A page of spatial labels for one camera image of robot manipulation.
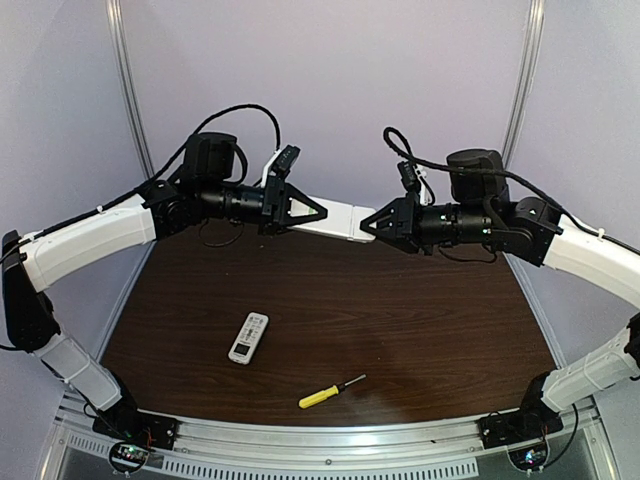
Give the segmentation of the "large white remote control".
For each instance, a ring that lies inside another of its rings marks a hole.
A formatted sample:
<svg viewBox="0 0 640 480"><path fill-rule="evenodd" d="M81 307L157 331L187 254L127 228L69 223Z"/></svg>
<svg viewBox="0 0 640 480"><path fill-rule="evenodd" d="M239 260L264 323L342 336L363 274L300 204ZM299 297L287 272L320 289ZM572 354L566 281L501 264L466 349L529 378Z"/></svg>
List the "large white remote control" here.
<svg viewBox="0 0 640 480"><path fill-rule="evenodd" d="M346 240L356 243L370 243L375 240L375 236L360 229L360 221L373 214L375 210L370 207L363 207L333 201L329 199L311 196L328 210L326 220L326 235L329 238Z"/></svg>

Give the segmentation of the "yellow handled screwdriver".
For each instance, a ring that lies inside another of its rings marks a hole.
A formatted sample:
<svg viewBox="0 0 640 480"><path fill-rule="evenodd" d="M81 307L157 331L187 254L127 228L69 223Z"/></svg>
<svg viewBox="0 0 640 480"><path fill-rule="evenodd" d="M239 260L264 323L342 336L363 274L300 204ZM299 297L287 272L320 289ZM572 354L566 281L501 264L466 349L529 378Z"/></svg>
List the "yellow handled screwdriver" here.
<svg viewBox="0 0 640 480"><path fill-rule="evenodd" d="M334 384L331 387L315 392L311 395L308 395L298 401L298 407L300 409L308 409L312 406L315 406L319 403L326 401L327 399L337 396L344 392L351 385L356 384L367 378L366 374L361 374L358 377L348 380L346 382L340 384Z"/></svg>

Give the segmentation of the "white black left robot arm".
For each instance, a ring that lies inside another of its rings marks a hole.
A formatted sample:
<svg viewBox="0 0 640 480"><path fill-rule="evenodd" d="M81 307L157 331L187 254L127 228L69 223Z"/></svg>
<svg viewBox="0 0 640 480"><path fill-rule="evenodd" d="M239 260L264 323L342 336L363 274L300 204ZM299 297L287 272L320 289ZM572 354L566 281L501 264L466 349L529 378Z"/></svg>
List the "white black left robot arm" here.
<svg viewBox="0 0 640 480"><path fill-rule="evenodd" d="M11 347L38 357L101 414L134 410L122 384L54 318L46 291L58 280L132 247L176 235L208 219L254 224L262 234L322 221L329 211L287 182L300 150L278 148L256 186L233 180L246 156L235 136L194 133L181 165L167 180L151 180L110 206L39 232L2 240L2 298Z"/></svg>

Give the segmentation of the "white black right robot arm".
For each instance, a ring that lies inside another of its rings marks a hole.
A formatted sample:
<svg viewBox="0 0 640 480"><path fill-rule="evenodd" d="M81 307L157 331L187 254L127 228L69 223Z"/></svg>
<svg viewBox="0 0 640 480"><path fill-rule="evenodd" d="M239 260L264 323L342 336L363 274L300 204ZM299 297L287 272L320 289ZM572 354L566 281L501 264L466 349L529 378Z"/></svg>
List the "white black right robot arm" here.
<svg viewBox="0 0 640 480"><path fill-rule="evenodd" d="M503 167L495 150L450 154L440 169L450 176L453 200L423 206L413 188L415 166L428 161L403 153L399 170L407 190L360 223L362 231L408 253L431 254L436 247L480 245L533 266L578 277L632 306L639 304L639 254L585 226L555 200L532 187L531 196L512 201L508 180L523 178ZM617 382L639 377L639 318L603 346L566 367L535 378L525 394L525 410L558 413Z"/></svg>

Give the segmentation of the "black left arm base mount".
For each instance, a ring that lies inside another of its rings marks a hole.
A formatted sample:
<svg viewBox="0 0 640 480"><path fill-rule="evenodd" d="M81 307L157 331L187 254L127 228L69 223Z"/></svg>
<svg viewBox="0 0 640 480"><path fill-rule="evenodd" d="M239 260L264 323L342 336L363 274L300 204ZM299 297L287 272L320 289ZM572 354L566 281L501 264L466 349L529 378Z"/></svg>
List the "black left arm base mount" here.
<svg viewBox="0 0 640 480"><path fill-rule="evenodd" d="M145 413L130 405L117 404L97 413L92 430L137 446L172 450L177 427L178 421L173 417Z"/></svg>

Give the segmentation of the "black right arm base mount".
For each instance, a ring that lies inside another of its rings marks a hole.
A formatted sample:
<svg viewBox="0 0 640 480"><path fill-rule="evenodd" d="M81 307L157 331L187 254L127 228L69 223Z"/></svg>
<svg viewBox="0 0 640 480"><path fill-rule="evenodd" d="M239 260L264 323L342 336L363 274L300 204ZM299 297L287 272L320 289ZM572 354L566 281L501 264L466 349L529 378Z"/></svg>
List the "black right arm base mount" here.
<svg viewBox="0 0 640 480"><path fill-rule="evenodd" d="M543 439L564 428L560 414L540 400L522 403L511 412L492 412L476 423L485 449Z"/></svg>

